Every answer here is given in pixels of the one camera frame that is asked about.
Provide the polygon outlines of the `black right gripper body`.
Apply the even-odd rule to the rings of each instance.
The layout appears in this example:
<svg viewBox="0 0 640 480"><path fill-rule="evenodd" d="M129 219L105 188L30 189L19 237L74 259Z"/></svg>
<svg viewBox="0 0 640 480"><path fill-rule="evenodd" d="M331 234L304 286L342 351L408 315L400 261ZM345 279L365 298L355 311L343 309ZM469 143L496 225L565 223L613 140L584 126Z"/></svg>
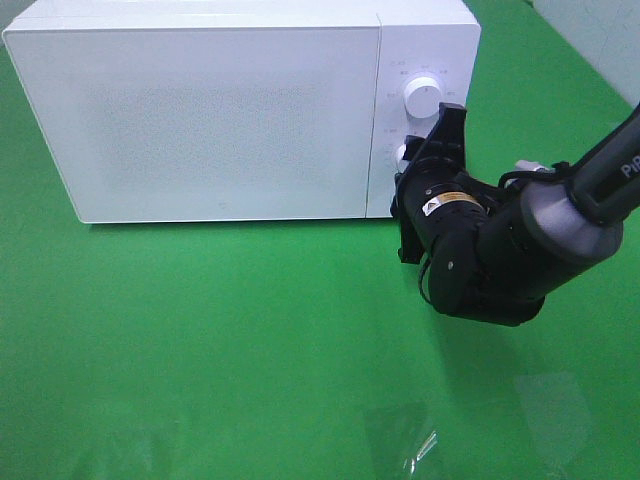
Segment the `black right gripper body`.
<svg viewBox="0 0 640 480"><path fill-rule="evenodd" d="M486 208L462 185L465 170L439 164L401 174L399 194L424 250L451 232L475 231L487 221Z"/></svg>

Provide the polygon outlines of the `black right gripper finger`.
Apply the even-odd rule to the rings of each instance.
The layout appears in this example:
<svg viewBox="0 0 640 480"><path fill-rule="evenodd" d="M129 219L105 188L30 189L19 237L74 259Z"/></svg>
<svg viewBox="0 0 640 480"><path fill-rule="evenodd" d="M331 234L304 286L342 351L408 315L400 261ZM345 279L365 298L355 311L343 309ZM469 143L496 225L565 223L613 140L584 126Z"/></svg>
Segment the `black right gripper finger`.
<svg viewBox="0 0 640 480"><path fill-rule="evenodd" d="M419 264L424 255L424 247L406 212L404 201L399 194L401 173L394 175L395 193L390 206L390 213L398 221L400 230L400 248L398 257L402 263Z"/></svg>
<svg viewBox="0 0 640 480"><path fill-rule="evenodd" d="M405 138L405 171L426 170L444 164L456 171L466 169L465 120L467 110L455 103L439 104L438 119L425 137Z"/></svg>

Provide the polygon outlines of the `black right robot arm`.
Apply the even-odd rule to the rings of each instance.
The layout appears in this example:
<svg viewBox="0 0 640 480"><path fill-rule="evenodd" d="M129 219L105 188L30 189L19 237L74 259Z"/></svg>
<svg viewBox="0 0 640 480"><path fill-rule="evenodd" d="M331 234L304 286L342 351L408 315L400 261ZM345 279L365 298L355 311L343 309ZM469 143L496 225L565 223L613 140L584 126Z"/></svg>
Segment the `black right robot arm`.
<svg viewBox="0 0 640 480"><path fill-rule="evenodd" d="M444 103L428 135L405 140L390 207L398 256L419 266L420 294L437 312L517 326L620 248L639 205L639 116L574 164L520 161L496 185L467 171L465 119Z"/></svg>

